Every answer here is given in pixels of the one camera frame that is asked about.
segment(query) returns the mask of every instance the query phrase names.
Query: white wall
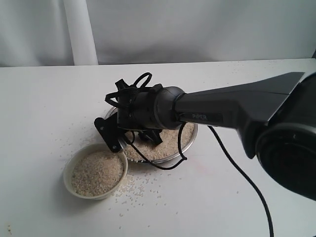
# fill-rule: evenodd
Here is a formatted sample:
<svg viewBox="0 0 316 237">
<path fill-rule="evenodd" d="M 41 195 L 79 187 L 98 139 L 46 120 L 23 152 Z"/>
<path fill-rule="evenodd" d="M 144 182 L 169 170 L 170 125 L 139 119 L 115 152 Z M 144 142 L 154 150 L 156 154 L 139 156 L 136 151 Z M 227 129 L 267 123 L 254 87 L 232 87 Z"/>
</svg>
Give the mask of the white wall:
<svg viewBox="0 0 316 237">
<path fill-rule="evenodd" d="M 316 49 L 315 0 L 86 4 L 99 64 L 309 58 Z M 0 0 L 0 65 L 71 65 L 72 50 L 91 64 L 77 52 L 94 48 L 77 42 L 82 22 L 67 19 L 63 0 Z"/>
</svg>

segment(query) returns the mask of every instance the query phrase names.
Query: white backdrop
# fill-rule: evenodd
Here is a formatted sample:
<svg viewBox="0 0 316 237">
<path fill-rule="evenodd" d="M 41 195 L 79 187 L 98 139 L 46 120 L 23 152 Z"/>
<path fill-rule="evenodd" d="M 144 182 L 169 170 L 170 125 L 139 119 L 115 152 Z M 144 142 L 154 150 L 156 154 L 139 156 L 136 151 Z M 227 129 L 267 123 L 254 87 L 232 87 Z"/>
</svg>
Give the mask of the white backdrop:
<svg viewBox="0 0 316 237">
<path fill-rule="evenodd" d="M 315 0 L 0 0 L 0 66 L 309 58 Z"/>
</svg>

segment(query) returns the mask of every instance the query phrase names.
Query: rice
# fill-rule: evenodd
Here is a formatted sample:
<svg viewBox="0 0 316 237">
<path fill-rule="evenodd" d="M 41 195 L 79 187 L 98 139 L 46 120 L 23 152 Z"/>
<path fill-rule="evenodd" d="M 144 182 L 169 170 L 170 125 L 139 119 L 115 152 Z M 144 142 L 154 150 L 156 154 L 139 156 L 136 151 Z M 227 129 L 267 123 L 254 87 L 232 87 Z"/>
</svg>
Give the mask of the rice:
<svg viewBox="0 0 316 237">
<path fill-rule="evenodd" d="M 194 124 L 188 123 L 185 125 L 181 136 L 181 148 L 185 147 L 190 141 L 193 134 Z M 178 152 L 178 130 L 163 130 L 160 133 L 162 143 L 155 146 L 152 143 L 142 141 L 139 136 L 135 135 L 134 145 L 137 149 L 149 160 L 163 159 Z M 126 133 L 126 136 L 131 141 L 132 133 Z M 130 146 L 126 146 L 124 153 L 129 160 L 142 162 L 144 159 Z"/>
<path fill-rule="evenodd" d="M 77 194 L 94 197 L 111 190 L 120 181 L 123 171 L 123 162 L 116 154 L 96 152 L 76 164 L 71 184 Z"/>
</svg>

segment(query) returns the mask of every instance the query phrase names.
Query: white bowl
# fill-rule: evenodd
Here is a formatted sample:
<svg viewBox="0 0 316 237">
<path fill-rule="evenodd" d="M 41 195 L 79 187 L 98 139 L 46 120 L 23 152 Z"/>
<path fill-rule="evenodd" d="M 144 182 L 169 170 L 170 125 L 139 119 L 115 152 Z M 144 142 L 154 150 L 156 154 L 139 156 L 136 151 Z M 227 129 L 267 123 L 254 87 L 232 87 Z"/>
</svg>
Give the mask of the white bowl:
<svg viewBox="0 0 316 237">
<path fill-rule="evenodd" d="M 75 195 L 76 197 L 79 198 L 83 198 L 83 199 L 91 199 L 91 200 L 101 200 L 101 199 L 105 199 L 108 196 L 110 196 L 115 190 L 118 189 L 118 187 L 120 186 L 120 184 L 122 183 L 123 178 L 126 176 L 127 173 L 127 168 L 128 168 L 128 162 L 127 162 L 127 158 L 125 156 L 125 154 L 122 153 L 117 153 L 117 156 L 122 160 L 123 165 L 124 165 L 124 172 L 118 182 L 118 184 L 116 184 L 111 190 L 109 190 L 108 192 L 102 194 L 102 195 L 98 195 L 98 196 L 94 196 L 94 197 L 86 197 L 86 196 L 82 196 L 80 194 L 77 194 L 75 189 L 73 188 L 72 184 L 71 184 L 71 177 L 72 177 L 72 173 L 74 170 L 75 165 L 83 158 L 87 157 L 88 155 L 95 153 L 95 152 L 104 152 L 104 151 L 109 151 L 110 149 L 108 148 L 108 146 L 104 143 L 99 143 L 99 144 L 93 144 L 90 146 L 87 146 L 85 148 L 82 148 L 81 150 L 79 150 L 77 153 L 75 153 L 75 155 L 68 161 L 68 163 L 65 166 L 64 169 L 64 173 L 63 173 L 63 178 L 64 178 L 64 184 L 66 189 L 73 195 Z"/>
</svg>

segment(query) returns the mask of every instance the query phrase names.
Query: wire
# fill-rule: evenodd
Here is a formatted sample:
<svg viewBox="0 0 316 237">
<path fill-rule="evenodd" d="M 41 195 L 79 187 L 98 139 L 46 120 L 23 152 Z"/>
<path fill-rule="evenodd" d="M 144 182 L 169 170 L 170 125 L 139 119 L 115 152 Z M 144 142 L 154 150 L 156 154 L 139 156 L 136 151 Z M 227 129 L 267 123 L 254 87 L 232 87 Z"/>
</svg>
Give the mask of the wire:
<svg viewBox="0 0 316 237">
<path fill-rule="evenodd" d="M 261 191 L 259 190 L 259 188 L 255 185 L 255 183 L 248 177 L 248 175 L 236 164 L 236 162 L 233 160 L 233 158 L 230 156 L 230 154 L 228 153 L 228 151 L 226 150 L 221 138 L 219 137 L 219 135 L 217 134 L 217 132 L 215 131 L 215 129 L 212 126 L 208 126 L 208 128 L 212 131 L 212 133 L 214 134 L 217 142 L 219 143 L 220 147 L 222 148 L 224 154 L 227 156 L 228 160 L 232 163 L 232 165 L 238 170 L 238 172 L 248 181 L 248 183 L 253 187 L 253 189 L 256 191 L 256 193 L 258 194 L 263 207 L 265 209 L 266 215 L 267 215 L 267 219 L 268 219 L 268 224 L 269 224 L 269 233 L 270 233 L 270 237 L 274 237 L 274 232 L 273 232 L 273 224 L 272 224 L 272 219 L 271 219 L 271 214 L 267 205 L 267 202 L 265 200 L 265 198 L 263 197 Z"/>
<path fill-rule="evenodd" d="M 162 170 L 171 170 L 176 168 L 179 164 L 181 164 L 184 160 L 187 160 L 188 158 L 186 158 L 182 152 L 181 149 L 181 135 L 182 135 L 182 131 L 184 126 L 186 125 L 186 123 L 183 123 L 180 128 L 179 128 L 179 133 L 178 133 L 178 150 L 179 150 L 179 154 L 181 157 L 181 160 L 179 160 L 175 165 L 171 166 L 171 167 L 162 167 L 160 165 L 157 165 L 155 163 L 153 163 L 152 161 L 150 161 L 148 158 L 146 158 L 138 149 L 137 147 L 135 147 L 135 145 L 133 144 L 135 141 L 135 133 L 132 131 L 132 135 L 133 135 L 133 140 L 130 141 L 126 135 L 123 135 L 123 139 L 124 141 L 130 145 L 146 162 L 148 162 L 149 164 L 153 165 L 154 167 L 158 168 L 158 169 L 162 169 Z"/>
</svg>

